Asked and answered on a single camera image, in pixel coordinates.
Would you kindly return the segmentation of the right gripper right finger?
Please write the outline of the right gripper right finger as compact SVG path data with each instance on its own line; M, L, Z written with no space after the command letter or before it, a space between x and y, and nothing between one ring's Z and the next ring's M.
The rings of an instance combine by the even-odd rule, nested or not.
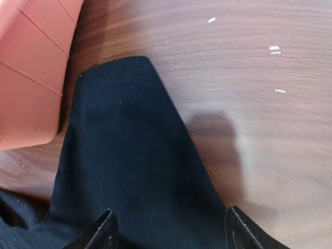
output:
M229 249L288 249L236 205L230 206L226 212L225 234Z

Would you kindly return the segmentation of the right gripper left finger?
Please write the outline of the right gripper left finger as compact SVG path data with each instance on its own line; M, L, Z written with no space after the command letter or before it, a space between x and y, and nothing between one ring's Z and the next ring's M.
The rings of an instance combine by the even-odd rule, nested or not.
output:
M80 237L68 244L66 249L114 249L118 246L118 219L107 210Z

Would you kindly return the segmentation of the black t-shirt blue logo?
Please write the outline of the black t-shirt blue logo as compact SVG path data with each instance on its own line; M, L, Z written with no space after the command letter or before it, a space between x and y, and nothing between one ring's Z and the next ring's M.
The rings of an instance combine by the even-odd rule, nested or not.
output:
M107 210L117 248L226 248L226 208L147 57L76 82L51 204L1 191L1 248L64 248Z

